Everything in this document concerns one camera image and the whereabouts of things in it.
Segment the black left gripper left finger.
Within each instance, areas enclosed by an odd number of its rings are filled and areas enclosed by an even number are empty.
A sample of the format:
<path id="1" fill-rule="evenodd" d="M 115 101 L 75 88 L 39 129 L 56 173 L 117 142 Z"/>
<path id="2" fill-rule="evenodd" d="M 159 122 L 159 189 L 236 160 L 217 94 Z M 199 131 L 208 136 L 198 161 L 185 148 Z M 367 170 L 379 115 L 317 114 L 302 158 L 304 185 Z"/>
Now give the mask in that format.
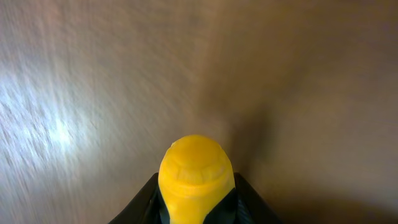
<path id="1" fill-rule="evenodd" d="M 158 173 L 155 173 L 109 224 L 161 224 Z"/>

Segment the yellow black screwdriver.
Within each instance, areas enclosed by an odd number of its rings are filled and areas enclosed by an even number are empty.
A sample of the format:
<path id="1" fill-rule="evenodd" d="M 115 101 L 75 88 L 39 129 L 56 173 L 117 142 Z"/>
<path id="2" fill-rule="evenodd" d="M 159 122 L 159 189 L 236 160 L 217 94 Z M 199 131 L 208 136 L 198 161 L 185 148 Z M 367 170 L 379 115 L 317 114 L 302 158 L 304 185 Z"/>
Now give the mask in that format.
<path id="1" fill-rule="evenodd" d="M 158 185 L 170 223 L 203 223 L 235 188 L 235 181 L 222 147 L 194 134 L 180 138 L 167 149 Z"/>

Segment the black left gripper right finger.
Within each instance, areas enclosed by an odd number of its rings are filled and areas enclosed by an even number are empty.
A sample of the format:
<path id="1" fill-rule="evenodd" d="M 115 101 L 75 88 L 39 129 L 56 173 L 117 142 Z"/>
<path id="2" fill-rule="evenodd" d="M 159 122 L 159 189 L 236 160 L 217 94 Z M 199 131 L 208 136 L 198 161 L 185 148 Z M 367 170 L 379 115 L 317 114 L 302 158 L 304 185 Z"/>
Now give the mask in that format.
<path id="1" fill-rule="evenodd" d="M 235 172 L 234 180 L 238 196 L 235 224 L 283 224 L 241 174 Z"/>

